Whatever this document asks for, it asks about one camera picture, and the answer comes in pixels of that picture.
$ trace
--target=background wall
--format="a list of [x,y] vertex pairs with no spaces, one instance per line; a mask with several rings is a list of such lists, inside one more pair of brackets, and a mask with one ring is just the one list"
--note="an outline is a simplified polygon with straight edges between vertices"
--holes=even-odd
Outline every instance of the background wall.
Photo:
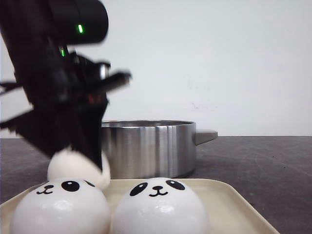
[[[312,136],[312,1],[104,0],[104,43],[76,47],[130,70],[104,119],[183,119],[220,136]],[[1,44],[1,79],[12,77]],[[28,108],[1,99],[1,119]],[[6,132],[2,137],[11,137]]]

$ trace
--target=stainless steel pot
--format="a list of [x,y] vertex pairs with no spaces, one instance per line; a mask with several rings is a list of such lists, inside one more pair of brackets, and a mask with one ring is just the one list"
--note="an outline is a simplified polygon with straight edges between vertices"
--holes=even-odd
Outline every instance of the stainless steel pot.
[[102,122],[102,149],[111,177],[178,177],[195,168],[196,145],[217,138],[217,132],[196,132],[196,124],[174,120]]

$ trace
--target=panda face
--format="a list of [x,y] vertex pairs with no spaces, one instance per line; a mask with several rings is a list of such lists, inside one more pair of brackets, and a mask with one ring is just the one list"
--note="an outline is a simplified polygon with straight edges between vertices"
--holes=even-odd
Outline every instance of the panda face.
[[[85,182],[92,186],[92,187],[95,187],[95,185],[93,185],[92,183],[90,183],[89,181],[86,181]],[[50,182],[47,182],[46,184],[44,184],[44,186],[42,185],[38,191],[36,192],[36,194],[40,195],[40,194],[45,194],[45,195],[48,195],[48,194],[52,194],[53,193],[53,188],[54,188],[54,185],[50,184]],[[68,192],[76,192],[79,190],[80,188],[80,185],[78,182],[76,181],[73,181],[73,180],[67,180],[67,181],[64,181],[61,183],[61,187],[62,189],[68,191]]]
[[180,182],[172,179],[165,179],[165,178],[154,178],[154,180],[150,180],[149,182],[143,182],[138,185],[136,185],[131,191],[130,191],[130,196],[136,196],[139,193],[143,192],[147,187],[151,187],[152,190],[150,191],[151,193],[148,194],[150,197],[157,197],[157,196],[165,196],[169,194],[168,190],[171,190],[172,188],[176,190],[185,190],[185,186],[181,184]]
[[207,233],[208,226],[206,209],[190,187],[175,179],[151,178],[123,196],[112,233]]
[[53,179],[32,190],[18,204],[11,233],[103,234],[108,232],[110,216],[105,196],[92,183]]

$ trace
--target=table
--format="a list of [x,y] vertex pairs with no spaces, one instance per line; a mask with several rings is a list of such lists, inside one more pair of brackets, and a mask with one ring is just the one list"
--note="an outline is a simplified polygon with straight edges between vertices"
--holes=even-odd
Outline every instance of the table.
[[[49,159],[23,139],[1,139],[1,203],[46,181]],[[281,234],[312,233],[312,137],[223,136],[197,146],[188,178],[232,185]]]

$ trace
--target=panda eye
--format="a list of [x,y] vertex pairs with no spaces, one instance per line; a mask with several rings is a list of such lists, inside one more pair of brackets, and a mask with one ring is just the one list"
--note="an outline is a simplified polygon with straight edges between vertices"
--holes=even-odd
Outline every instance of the panda eye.
[[95,185],[93,183],[90,183],[89,181],[86,181],[86,183],[92,187],[95,187]]
[[62,188],[69,192],[75,192],[79,189],[79,184],[75,181],[65,181],[62,183]]
[[141,193],[147,187],[147,182],[136,185],[130,192],[130,196],[135,196]]
[[167,180],[166,183],[167,183],[169,186],[171,186],[171,187],[173,187],[173,188],[175,188],[175,189],[178,189],[178,190],[185,190],[185,187],[184,187],[181,183],[179,183],[179,182],[177,182],[177,181],[174,181],[174,180]]

